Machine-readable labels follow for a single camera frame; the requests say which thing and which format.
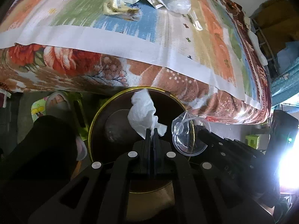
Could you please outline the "clear plastic cup lid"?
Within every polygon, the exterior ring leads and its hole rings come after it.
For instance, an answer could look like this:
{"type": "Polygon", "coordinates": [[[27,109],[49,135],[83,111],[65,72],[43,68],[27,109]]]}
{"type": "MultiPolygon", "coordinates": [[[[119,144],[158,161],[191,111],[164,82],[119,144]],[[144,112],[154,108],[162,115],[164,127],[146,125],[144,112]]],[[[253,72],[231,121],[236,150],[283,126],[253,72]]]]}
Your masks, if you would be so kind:
{"type": "Polygon", "coordinates": [[[172,121],[172,142],[180,154],[193,157],[201,154],[207,145],[200,140],[199,132],[207,130],[211,132],[208,121],[197,117],[189,111],[185,111],[172,121]]]}

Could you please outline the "white tissue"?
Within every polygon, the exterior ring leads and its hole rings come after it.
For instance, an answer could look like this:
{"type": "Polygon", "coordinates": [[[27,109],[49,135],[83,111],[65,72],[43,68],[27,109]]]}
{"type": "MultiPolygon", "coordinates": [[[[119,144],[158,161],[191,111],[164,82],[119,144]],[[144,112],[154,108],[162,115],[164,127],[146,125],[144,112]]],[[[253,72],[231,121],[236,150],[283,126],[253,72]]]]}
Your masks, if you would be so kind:
{"type": "Polygon", "coordinates": [[[150,137],[154,135],[156,128],[159,136],[164,136],[167,126],[158,123],[158,117],[155,115],[156,108],[152,101],[149,91],[143,89],[133,94],[131,98],[132,107],[128,113],[128,121],[131,127],[143,138],[146,138],[147,129],[150,131],[150,137]]]}

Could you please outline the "yellow clear plastic wrapper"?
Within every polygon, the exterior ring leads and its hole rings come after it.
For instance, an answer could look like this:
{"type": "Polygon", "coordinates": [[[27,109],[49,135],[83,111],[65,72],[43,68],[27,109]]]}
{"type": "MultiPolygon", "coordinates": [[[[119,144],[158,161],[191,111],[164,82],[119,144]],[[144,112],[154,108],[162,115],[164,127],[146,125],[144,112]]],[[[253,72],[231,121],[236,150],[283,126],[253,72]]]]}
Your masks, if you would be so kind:
{"type": "Polygon", "coordinates": [[[143,15],[140,8],[127,6],[123,0],[106,0],[103,14],[131,21],[140,21],[143,15]]]}

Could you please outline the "small silver sachet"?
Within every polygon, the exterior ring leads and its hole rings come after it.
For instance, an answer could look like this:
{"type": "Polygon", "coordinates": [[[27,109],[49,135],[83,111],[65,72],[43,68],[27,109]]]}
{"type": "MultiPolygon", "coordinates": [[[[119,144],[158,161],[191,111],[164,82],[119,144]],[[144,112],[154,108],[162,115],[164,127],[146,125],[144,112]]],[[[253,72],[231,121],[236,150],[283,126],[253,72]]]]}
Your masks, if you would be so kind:
{"type": "Polygon", "coordinates": [[[200,24],[200,22],[197,18],[196,13],[194,11],[191,11],[189,13],[189,17],[191,18],[192,24],[195,27],[195,29],[198,30],[198,31],[202,31],[203,27],[201,26],[201,24],[200,24]]]}

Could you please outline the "clear plastic bag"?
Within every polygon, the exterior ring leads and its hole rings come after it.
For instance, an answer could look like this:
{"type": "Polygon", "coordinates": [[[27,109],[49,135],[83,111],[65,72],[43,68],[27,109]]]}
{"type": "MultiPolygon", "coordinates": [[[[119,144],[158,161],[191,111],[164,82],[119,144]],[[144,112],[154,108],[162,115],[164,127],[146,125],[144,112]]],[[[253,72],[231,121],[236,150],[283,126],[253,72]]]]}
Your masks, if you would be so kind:
{"type": "Polygon", "coordinates": [[[167,10],[175,13],[187,14],[191,10],[190,0],[162,0],[167,10]]]}

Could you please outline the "dark round trash bin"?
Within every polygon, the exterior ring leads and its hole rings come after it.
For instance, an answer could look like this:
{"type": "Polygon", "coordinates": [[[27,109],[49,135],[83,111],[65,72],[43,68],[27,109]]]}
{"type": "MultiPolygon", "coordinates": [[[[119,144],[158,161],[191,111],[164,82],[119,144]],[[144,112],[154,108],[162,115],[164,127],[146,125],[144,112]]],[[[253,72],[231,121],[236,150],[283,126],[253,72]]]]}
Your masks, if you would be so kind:
{"type": "Polygon", "coordinates": [[[150,88],[149,95],[159,122],[167,126],[159,136],[164,154],[164,172],[154,174],[151,139],[150,174],[140,172],[140,154],[144,139],[131,127],[128,113],[132,107],[133,88],[110,98],[96,113],[89,130],[88,148],[92,162],[103,164],[96,175],[95,187],[101,193],[151,192],[173,183],[176,194],[196,191],[192,170],[186,157],[172,144],[171,123],[185,111],[182,103],[169,93],[150,88]]]}

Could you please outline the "blue patterned curtain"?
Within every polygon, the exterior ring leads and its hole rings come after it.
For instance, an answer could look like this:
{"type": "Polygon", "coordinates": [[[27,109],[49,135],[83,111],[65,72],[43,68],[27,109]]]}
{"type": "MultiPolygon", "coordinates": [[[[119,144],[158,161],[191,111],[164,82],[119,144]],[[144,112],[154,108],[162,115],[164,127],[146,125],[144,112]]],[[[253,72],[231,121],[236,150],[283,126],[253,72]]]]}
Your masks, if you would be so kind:
{"type": "Polygon", "coordinates": [[[298,94],[298,41],[287,42],[277,53],[279,75],[271,83],[272,107],[298,94]]]}

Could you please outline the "striped colourful woven mat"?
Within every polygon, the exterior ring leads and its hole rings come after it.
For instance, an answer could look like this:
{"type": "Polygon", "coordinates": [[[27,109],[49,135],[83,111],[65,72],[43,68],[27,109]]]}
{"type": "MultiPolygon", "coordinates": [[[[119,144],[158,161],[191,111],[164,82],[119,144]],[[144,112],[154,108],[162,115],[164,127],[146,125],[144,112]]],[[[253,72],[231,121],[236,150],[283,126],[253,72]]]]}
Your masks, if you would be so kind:
{"type": "Polygon", "coordinates": [[[98,53],[104,61],[87,73],[93,83],[165,88],[194,107],[224,91],[261,108],[251,41],[220,0],[191,0],[202,31],[189,15],[155,9],[146,0],[136,4],[140,21],[107,16],[103,3],[17,0],[1,24],[1,48],[19,55],[41,45],[42,62],[63,75],[81,72],[76,51],[98,53]]]}

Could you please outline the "white foam pieces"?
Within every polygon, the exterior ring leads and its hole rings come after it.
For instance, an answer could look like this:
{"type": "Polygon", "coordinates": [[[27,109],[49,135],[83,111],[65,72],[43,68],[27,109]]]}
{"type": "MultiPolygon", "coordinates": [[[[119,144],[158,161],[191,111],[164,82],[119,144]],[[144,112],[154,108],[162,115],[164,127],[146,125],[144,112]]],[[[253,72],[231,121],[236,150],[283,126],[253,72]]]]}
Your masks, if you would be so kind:
{"type": "Polygon", "coordinates": [[[255,49],[255,52],[256,52],[256,54],[259,58],[259,61],[262,64],[262,66],[267,66],[268,61],[267,61],[266,57],[264,56],[264,54],[261,52],[261,49],[259,47],[258,37],[252,31],[248,32],[248,36],[251,39],[251,42],[252,42],[253,47],[255,49]]]}

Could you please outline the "floral brown blanket bed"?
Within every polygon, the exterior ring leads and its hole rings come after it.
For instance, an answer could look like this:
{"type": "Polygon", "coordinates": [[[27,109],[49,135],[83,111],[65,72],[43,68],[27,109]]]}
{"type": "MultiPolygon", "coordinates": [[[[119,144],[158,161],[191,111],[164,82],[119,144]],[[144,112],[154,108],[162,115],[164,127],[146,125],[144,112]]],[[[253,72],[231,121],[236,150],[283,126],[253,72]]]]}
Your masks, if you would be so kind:
{"type": "Polygon", "coordinates": [[[132,7],[106,15],[106,0],[1,0],[1,88],[114,91],[151,86],[212,122],[258,124],[271,111],[265,70],[242,8],[191,0],[189,14],[132,7]]]}

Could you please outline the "brown hanging garment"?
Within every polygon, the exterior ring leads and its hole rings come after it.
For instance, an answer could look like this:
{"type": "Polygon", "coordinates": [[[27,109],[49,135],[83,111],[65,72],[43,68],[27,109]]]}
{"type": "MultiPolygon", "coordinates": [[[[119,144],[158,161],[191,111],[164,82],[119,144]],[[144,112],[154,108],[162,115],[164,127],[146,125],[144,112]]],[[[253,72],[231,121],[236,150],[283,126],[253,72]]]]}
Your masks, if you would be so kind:
{"type": "Polygon", "coordinates": [[[298,41],[298,11],[287,0],[269,0],[251,16],[261,51],[268,58],[298,41]]]}

